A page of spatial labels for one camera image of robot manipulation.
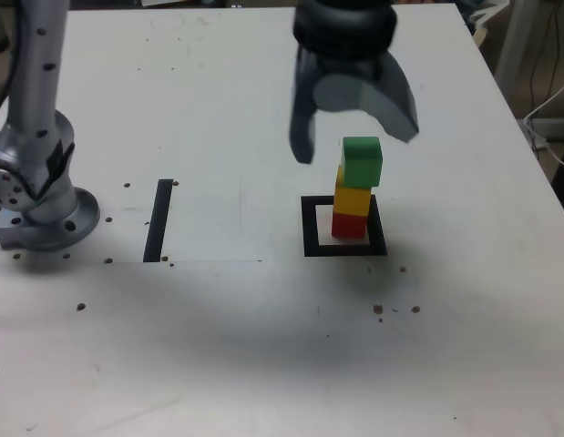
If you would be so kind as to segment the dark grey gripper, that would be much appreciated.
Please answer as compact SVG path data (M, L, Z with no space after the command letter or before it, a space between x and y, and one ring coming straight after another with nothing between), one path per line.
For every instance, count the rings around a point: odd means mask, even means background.
M317 107L326 112L360 110L385 133L410 142L419 125L406 76L390 53L364 60L340 60L297 49L289 141L300 164L311 164L310 125Z

